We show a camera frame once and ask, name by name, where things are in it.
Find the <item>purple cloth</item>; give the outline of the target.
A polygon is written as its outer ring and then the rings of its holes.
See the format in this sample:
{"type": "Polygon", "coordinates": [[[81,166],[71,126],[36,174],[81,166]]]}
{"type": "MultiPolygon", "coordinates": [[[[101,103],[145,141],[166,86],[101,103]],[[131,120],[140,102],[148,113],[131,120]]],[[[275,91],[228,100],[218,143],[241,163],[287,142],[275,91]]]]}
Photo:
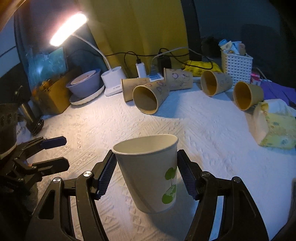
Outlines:
{"type": "Polygon", "coordinates": [[[268,99],[282,99],[286,104],[295,103],[295,89],[285,87],[270,81],[263,81],[260,84],[263,89],[264,100],[268,99]]]}

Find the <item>white desk lamp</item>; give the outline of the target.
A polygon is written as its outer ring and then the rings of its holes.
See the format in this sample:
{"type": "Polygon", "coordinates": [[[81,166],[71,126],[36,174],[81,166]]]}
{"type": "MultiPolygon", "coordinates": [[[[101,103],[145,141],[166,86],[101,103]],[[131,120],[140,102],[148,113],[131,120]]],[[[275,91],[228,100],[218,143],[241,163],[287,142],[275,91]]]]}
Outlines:
{"type": "Polygon", "coordinates": [[[82,27],[84,24],[86,24],[88,21],[88,18],[84,13],[77,12],[71,16],[69,16],[56,30],[56,32],[51,37],[49,43],[52,46],[58,47],[62,45],[70,36],[74,36],[81,41],[88,44],[90,47],[92,47],[96,52],[98,52],[102,58],[104,59],[104,62],[108,68],[108,70],[104,73],[102,73],[101,78],[103,80],[103,83],[105,85],[105,96],[112,96],[117,93],[122,92],[122,83],[121,80],[125,79],[125,73],[123,71],[123,68],[121,66],[117,66],[112,68],[107,57],[93,44],[91,44],[89,41],[84,39],[83,37],[77,35],[75,32],[82,27]]]}

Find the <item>brown paper cup centre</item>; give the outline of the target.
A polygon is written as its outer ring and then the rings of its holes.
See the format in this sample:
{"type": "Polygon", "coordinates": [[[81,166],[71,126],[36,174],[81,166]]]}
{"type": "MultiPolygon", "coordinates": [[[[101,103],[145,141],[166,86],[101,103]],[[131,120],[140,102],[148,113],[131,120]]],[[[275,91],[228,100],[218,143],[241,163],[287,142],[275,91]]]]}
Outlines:
{"type": "Polygon", "coordinates": [[[233,80],[231,76],[226,73],[206,70],[201,76],[202,90],[209,97],[226,92],[231,89],[232,86],[233,80]]]}

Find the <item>yellow curtain left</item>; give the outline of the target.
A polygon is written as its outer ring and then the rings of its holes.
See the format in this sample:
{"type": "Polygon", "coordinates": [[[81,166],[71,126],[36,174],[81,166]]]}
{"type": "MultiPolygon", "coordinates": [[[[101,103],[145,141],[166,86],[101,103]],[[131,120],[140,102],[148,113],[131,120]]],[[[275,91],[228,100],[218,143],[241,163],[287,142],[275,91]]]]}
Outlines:
{"type": "Polygon", "coordinates": [[[88,27],[111,67],[122,66],[129,78],[137,77],[136,59],[149,72],[159,49],[178,57],[173,68],[189,59],[181,1],[79,1],[88,27]]]}

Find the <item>brown paper cup back left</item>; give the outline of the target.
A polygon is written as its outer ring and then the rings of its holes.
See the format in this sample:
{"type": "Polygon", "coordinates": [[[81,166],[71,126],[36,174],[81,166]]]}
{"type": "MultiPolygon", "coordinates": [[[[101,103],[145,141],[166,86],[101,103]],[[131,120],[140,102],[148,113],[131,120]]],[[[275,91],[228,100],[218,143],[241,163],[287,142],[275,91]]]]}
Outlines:
{"type": "Polygon", "coordinates": [[[146,83],[149,83],[149,78],[128,78],[128,79],[122,79],[121,80],[121,87],[123,92],[123,99],[125,102],[133,100],[132,93],[133,90],[138,85],[144,85],[146,83]]]}

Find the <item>brown paper cup front left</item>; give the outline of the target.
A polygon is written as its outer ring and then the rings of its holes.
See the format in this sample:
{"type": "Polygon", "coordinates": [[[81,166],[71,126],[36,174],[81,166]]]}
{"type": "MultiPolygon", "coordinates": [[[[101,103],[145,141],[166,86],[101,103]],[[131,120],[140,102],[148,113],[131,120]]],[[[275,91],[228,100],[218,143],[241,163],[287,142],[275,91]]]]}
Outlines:
{"type": "Polygon", "coordinates": [[[132,93],[135,106],[145,114],[155,114],[166,100],[170,89],[164,80],[158,80],[135,87],[132,93]]]}

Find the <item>black power adapter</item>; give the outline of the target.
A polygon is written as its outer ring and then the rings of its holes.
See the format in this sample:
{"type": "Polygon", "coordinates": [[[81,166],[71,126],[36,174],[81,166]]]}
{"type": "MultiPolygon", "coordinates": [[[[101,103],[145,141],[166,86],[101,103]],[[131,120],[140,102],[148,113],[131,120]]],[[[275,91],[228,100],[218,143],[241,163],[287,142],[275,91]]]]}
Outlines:
{"type": "Polygon", "coordinates": [[[161,75],[164,74],[164,69],[171,69],[171,58],[166,55],[158,56],[157,58],[158,70],[161,75]]]}

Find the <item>white plate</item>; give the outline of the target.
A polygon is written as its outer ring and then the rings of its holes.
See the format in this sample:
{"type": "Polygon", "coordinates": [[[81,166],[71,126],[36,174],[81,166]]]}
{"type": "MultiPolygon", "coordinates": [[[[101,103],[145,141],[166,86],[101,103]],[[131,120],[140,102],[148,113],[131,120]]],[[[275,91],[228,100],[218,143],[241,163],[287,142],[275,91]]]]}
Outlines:
{"type": "Polygon", "coordinates": [[[70,97],[69,102],[72,105],[83,105],[86,104],[95,98],[97,98],[100,94],[102,94],[103,90],[105,89],[105,86],[103,85],[99,90],[97,90],[95,93],[89,95],[88,97],[77,97],[74,94],[70,97]]]}

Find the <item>white plastic basket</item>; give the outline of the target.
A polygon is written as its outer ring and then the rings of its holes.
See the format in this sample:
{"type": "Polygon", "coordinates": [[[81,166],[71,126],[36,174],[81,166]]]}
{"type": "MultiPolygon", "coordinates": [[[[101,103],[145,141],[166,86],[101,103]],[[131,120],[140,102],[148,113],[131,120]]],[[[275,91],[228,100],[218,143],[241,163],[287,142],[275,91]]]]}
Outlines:
{"type": "Polygon", "coordinates": [[[221,52],[222,70],[231,76],[233,87],[238,82],[250,83],[253,58],[246,54],[245,56],[236,54],[227,54],[221,52]]]}

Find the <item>brown paper cup right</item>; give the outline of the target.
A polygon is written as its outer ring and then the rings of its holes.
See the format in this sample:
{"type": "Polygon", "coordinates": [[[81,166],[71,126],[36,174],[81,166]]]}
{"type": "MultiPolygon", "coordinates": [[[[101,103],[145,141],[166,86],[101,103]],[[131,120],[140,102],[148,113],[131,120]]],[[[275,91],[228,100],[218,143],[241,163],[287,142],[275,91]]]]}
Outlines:
{"type": "Polygon", "coordinates": [[[262,102],[264,93],[260,86],[240,81],[234,86],[233,98],[236,106],[245,111],[262,102]]]}

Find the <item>yellow tissue box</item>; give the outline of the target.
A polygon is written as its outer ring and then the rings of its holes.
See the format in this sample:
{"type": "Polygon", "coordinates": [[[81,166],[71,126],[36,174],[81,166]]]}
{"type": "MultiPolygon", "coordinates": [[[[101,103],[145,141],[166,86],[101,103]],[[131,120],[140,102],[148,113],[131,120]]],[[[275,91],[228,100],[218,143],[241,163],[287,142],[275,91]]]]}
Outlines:
{"type": "Polygon", "coordinates": [[[262,147],[295,148],[295,109],[281,99],[259,102],[253,112],[255,140],[262,147]]]}

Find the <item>purple bowl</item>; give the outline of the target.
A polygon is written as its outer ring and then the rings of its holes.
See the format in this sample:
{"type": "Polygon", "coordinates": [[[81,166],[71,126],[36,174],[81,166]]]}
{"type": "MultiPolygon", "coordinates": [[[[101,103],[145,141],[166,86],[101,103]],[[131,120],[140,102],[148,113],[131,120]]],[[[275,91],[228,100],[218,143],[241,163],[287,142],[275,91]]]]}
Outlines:
{"type": "Polygon", "coordinates": [[[101,69],[88,71],[66,84],[66,87],[79,98],[85,98],[103,87],[101,69]]]}

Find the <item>pink small box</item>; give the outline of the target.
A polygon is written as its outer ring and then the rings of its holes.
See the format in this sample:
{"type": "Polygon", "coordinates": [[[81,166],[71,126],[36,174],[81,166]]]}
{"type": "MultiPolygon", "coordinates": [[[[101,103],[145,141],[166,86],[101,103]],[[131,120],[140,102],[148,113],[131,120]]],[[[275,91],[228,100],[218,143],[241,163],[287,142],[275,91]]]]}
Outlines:
{"type": "Polygon", "coordinates": [[[253,85],[260,86],[261,85],[260,74],[257,72],[252,72],[250,75],[250,83],[253,85]]]}

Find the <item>yellow snack bag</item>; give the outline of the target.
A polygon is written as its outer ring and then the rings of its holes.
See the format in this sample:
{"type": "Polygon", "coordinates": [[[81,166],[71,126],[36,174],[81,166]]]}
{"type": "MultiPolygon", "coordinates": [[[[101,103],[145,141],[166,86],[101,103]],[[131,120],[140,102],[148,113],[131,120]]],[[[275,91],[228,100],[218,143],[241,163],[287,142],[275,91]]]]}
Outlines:
{"type": "Polygon", "coordinates": [[[194,77],[201,77],[206,70],[222,72],[220,67],[214,62],[188,60],[182,64],[182,68],[187,72],[191,72],[194,77]]]}

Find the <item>white paper cup green print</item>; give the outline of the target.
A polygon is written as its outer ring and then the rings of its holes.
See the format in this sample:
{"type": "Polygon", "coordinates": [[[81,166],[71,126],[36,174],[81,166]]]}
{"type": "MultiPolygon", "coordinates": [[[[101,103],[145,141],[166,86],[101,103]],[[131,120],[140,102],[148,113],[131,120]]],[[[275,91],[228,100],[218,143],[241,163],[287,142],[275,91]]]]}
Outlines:
{"type": "Polygon", "coordinates": [[[177,194],[178,137],[161,134],[132,138],[113,146],[136,207],[145,213],[170,209],[177,194]]]}

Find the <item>brown paper cup printed middle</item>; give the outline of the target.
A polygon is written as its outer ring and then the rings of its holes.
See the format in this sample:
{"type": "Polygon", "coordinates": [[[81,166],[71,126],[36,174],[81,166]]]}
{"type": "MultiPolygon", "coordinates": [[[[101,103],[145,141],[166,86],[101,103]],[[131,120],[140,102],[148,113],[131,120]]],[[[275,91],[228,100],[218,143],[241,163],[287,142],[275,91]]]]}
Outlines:
{"type": "Polygon", "coordinates": [[[164,69],[164,80],[170,91],[191,89],[193,87],[193,75],[191,72],[181,69],[164,69]]]}

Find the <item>cardboard box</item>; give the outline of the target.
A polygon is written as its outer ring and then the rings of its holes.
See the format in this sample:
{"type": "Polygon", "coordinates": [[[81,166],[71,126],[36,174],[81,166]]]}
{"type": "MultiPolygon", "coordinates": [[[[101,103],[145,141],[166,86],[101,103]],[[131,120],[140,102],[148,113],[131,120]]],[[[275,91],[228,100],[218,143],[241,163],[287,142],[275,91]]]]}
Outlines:
{"type": "Polygon", "coordinates": [[[32,91],[31,100],[40,108],[43,115],[63,113],[70,105],[72,92],[66,84],[81,74],[81,68],[75,67],[60,78],[44,81],[44,84],[32,91]]]}

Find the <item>white phone charger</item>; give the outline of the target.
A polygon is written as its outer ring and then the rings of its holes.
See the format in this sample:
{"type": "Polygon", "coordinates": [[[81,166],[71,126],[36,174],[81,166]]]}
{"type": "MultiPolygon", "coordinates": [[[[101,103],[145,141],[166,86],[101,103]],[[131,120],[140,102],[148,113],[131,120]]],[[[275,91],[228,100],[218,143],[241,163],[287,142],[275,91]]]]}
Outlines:
{"type": "Polygon", "coordinates": [[[137,59],[136,69],[137,69],[137,73],[138,73],[139,78],[146,78],[147,77],[145,64],[140,60],[140,58],[137,59]]]}

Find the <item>white tablecloth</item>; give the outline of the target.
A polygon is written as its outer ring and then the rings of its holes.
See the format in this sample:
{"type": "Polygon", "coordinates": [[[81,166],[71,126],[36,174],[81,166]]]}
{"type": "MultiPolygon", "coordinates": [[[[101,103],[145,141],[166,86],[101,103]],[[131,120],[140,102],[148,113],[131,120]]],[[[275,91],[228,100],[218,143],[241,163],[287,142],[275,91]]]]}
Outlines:
{"type": "MultiPolygon", "coordinates": [[[[226,92],[206,96],[195,86],[171,92],[154,115],[125,103],[121,94],[100,96],[88,105],[69,107],[45,121],[42,136],[64,136],[63,147],[44,150],[29,159],[36,163],[65,157],[76,178],[104,159],[119,142],[134,139],[132,149],[157,151],[177,142],[188,157],[216,177],[240,177],[273,238],[287,223],[295,180],[295,149],[262,147],[257,143],[253,111],[241,111],[226,92]]],[[[165,193],[175,191],[175,205],[158,214],[141,212],[116,167],[106,194],[96,202],[109,240],[183,240],[197,202],[189,196],[176,165],[165,168],[165,193]]]]}

